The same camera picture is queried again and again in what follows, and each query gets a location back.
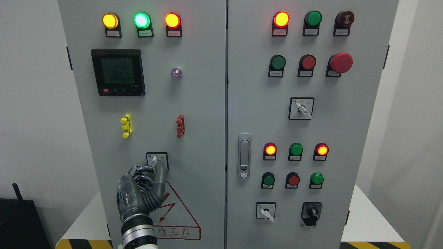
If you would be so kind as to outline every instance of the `green push button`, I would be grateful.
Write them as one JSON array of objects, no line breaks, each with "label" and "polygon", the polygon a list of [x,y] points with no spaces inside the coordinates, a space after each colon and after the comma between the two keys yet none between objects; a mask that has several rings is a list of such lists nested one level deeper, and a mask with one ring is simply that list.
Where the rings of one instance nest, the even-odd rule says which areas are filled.
[{"label": "green push button", "polygon": [[314,173],[311,175],[311,182],[315,185],[320,185],[325,179],[321,173]]},{"label": "green push button", "polygon": [[274,57],[274,59],[272,60],[272,67],[274,67],[275,69],[282,69],[284,65],[286,65],[286,60],[281,55]]},{"label": "green push button", "polygon": [[273,185],[276,180],[274,177],[268,175],[263,179],[263,183],[267,186]]},{"label": "green push button", "polygon": [[317,26],[322,21],[322,14],[318,11],[311,11],[308,13],[306,23],[309,26]]},{"label": "green push button", "polygon": [[294,156],[299,156],[303,153],[303,147],[299,143],[292,144],[289,148],[289,152],[291,152],[291,154],[293,154]]}]

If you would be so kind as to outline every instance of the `lightning bolt symbol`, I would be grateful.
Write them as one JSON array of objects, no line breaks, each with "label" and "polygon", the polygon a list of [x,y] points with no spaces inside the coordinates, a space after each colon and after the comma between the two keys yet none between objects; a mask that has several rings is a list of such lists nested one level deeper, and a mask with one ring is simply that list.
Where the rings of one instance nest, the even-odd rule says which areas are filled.
[{"label": "lightning bolt symbol", "polygon": [[[166,193],[166,194],[165,194],[165,198],[163,199],[163,202],[166,201],[166,199],[169,197],[169,195],[170,195],[169,193]],[[167,206],[169,207],[169,209],[166,211],[166,213],[165,213],[162,217],[160,217],[160,221],[159,221],[159,223],[165,220],[165,216],[166,216],[166,215],[169,213],[169,211],[175,206],[175,204],[176,204],[176,202],[175,202],[175,203],[168,204],[168,205],[164,205],[164,206],[159,206],[159,208],[167,207]]]}]

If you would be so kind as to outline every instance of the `robotic hand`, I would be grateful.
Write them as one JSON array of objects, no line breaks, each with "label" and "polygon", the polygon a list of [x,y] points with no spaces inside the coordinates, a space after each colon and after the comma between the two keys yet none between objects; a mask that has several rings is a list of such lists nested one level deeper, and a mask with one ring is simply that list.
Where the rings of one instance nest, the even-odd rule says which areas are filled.
[{"label": "robotic hand", "polygon": [[[148,176],[155,175],[154,181]],[[133,166],[117,185],[117,206],[123,222],[124,249],[158,249],[149,214],[162,205],[167,167],[154,158],[154,166]]]}]

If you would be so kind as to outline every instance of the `yellow indicator light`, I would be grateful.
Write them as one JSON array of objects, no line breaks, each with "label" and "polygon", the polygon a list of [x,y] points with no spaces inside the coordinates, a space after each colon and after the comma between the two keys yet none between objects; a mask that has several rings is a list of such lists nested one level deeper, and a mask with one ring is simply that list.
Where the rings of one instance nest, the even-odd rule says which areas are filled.
[{"label": "yellow indicator light", "polygon": [[326,146],[324,146],[324,145],[320,146],[320,147],[317,149],[317,153],[318,153],[319,155],[321,155],[321,156],[326,155],[326,154],[328,153],[328,151],[329,151],[328,147],[326,147]]},{"label": "yellow indicator light", "polygon": [[265,151],[266,154],[273,155],[277,151],[277,148],[274,145],[269,145],[268,147],[266,147]]},{"label": "yellow indicator light", "polygon": [[181,22],[180,16],[175,12],[169,12],[165,16],[165,24],[169,28],[177,28]]},{"label": "yellow indicator light", "polygon": [[289,14],[286,11],[277,12],[274,15],[274,24],[277,27],[286,27],[289,24]]},{"label": "yellow indicator light", "polygon": [[101,20],[103,21],[103,25],[108,29],[114,29],[118,26],[118,17],[114,13],[104,14]]}]

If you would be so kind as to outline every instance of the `red warning triangle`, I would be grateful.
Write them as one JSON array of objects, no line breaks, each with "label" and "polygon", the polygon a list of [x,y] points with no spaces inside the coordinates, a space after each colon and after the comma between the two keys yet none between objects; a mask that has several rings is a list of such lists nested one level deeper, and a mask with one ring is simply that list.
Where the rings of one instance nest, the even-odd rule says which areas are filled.
[{"label": "red warning triangle", "polygon": [[166,181],[162,206],[149,216],[158,239],[200,240],[201,228],[177,191]]}]

